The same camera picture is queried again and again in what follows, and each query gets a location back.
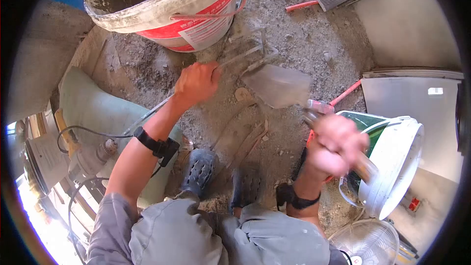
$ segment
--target fan grille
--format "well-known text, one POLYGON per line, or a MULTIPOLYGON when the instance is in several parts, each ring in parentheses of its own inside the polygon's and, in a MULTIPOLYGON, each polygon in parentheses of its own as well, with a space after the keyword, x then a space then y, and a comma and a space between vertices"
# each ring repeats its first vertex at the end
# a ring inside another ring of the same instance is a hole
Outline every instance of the fan grille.
POLYGON ((386 221, 367 219, 344 226, 329 241, 349 256, 359 256, 362 265, 394 264, 399 251, 396 229, 386 221))

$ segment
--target wristwatch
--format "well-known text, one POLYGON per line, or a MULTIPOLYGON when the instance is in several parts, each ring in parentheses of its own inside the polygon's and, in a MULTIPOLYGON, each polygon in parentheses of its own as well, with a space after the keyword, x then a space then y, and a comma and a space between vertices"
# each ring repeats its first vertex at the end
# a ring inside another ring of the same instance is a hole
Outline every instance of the wristwatch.
POLYGON ((172 154, 169 158, 171 159, 180 146, 171 138, 168 138, 167 141, 155 141, 142 127, 138 127, 136 131, 134 131, 134 137, 144 144, 146 148, 150 149, 152 151, 152 155, 158 158, 169 155, 169 151, 171 151, 172 154))
POLYGON ((297 210, 302 210, 314 205, 321 198, 321 193, 319 192, 319 196, 316 199, 301 199, 296 195, 296 192, 294 192, 293 186, 287 183, 281 183, 279 186, 277 186, 275 194, 276 208, 278 211, 280 210, 279 207, 285 203, 291 204, 293 208, 297 210))

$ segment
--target concrete floor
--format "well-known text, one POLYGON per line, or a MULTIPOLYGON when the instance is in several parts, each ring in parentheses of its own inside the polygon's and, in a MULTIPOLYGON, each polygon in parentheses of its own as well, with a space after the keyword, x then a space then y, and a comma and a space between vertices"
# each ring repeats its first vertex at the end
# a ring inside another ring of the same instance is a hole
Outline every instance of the concrete floor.
MULTIPOLYGON (((313 79, 310 97, 328 102, 354 84, 362 72, 374 67, 373 53, 353 8, 325 13, 319 6, 311 6, 292 13, 285 11, 286 6, 305 1, 309 0, 248 0, 243 11, 235 16, 228 36, 236 37, 251 29, 265 27, 268 43, 280 51, 272 63, 310 74, 313 79), (326 59, 326 51, 331 59, 326 59)), ((91 77, 104 91, 152 108, 168 96, 182 68, 196 61, 223 61, 229 54, 226 40, 222 38, 200 52, 183 54, 171 52, 135 34, 109 33, 91 77)), ((238 73, 251 60, 253 58, 247 58, 225 68, 215 97, 190 109, 178 122, 195 147, 209 148, 232 115, 244 107, 244 102, 238 102, 234 93, 244 87, 238 73)), ((297 165, 309 133, 301 123, 300 107, 272 109, 257 97, 255 100, 255 106, 242 110, 228 124, 215 146, 221 165, 210 186, 211 196, 202 203, 205 209, 227 211, 232 189, 230 174, 234 167, 227 165, 232 158, 237 161, 245 156, 251 147, 247 142, 263 131, 265 120, 268 121, 268 139, 240 162, 242 166, 248 162, 260 166, 263 186, 259 199, 262 205, 275 209, 274 186, 288 181, 297 165)), ((343 109, 365 112, 361 89, 336 107, 337 111, 343 109)), ((183 168, 183 164, 174 166, 166 188, 168 196, 178 192, 183 168)), ((332 180, 324 187, 321 197, 321 225, 327 236, 360 213, 343 200, 337 186, 338 181, 332 180)))

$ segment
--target black wristband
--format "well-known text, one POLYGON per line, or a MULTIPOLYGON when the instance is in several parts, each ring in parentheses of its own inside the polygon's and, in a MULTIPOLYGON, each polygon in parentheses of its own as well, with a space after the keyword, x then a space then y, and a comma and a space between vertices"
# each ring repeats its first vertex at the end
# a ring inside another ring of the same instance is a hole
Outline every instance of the black wristband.
POLYGON ((301 199, 296 195, 296 192, 294 192, 293 186, 287 183, 282 183, 276 187, 276 208, 278 211, 280 210, 279 207, 285 203, 291 204, 293 208, 297 210, 302 210, 314 205, 320 198, 321 193, 319 193, 316 199, 301 199))
POLYGON ((165 155, 168 143, 162 140, 155 141, 142 127, 138 127, 136 131, 134 131, 134 137, 144 144, 146 148, 150 149, 152 151, 152 155, 155 157, 161 158, 165 155))

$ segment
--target gray sleeve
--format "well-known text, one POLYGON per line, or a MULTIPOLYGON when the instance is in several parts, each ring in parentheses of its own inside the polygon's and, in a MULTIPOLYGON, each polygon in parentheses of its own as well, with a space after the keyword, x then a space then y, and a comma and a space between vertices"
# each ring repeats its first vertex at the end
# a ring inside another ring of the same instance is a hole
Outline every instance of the gray sleeve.
POLYGON ((129 203, 118 193, 103 197, 87 251, 89 265, 131 265, 131 228, 136 222, 129 203))
POLYGON ((340 252, 335 246, 329 244, 330 261, 329 265, 350 265, 345 255, 340 252))

